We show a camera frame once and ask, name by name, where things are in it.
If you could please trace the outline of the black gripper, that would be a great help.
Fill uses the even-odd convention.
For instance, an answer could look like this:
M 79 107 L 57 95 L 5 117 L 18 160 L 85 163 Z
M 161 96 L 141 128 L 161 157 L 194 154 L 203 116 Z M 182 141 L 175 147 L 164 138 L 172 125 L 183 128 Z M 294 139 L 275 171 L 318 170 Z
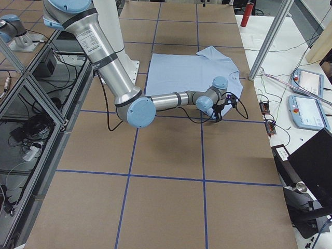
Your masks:
M 224 96 L 224 102 L 219 104 L 219 101 L 217 101 L 216 104 L 213 105 L 212 109 L 214 111 L 214 117 L 215 117 L 215 122 L 220 122 L 222 121 L 222 110 L 226 105 L 231 105 L 233 108 L 237 107 L 237 101 L 238 97 L 233 94 L 233 93 L 225 93 L 222 96 Z

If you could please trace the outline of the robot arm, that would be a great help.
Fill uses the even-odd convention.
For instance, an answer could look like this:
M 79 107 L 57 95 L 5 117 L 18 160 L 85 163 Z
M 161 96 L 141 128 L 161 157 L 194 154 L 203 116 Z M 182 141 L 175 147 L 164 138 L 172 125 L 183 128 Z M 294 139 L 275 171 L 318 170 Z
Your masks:
M 98 21 L 98 11 L 92 1 L 44 1 L 44 24 L 63 29 L 75 36 L 89 58 L 92 68 L 115 97 L 117 116 L 133 127 L 150 125 L 158 111 L 195 105 L 210 119 L 222 119 L 226 105 L 237 108 L 238 97 L 227 91 L 228 80 L 219 76 L 205 91 L 173 92 L 145 96 L 142 89 L 132 82 L 118 59 Z

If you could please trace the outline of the small grey robot arm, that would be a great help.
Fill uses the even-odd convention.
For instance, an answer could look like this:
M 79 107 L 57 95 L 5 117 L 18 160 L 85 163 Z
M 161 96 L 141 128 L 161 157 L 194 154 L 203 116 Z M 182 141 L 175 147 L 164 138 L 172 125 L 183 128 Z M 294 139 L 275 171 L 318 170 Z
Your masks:
M 19 17 L 13 14 L 1 16 L 1 39 L 16 52 L 32 52 L 39 43 L 39 38 L 34 42 L 33 35 L 26 30 Z

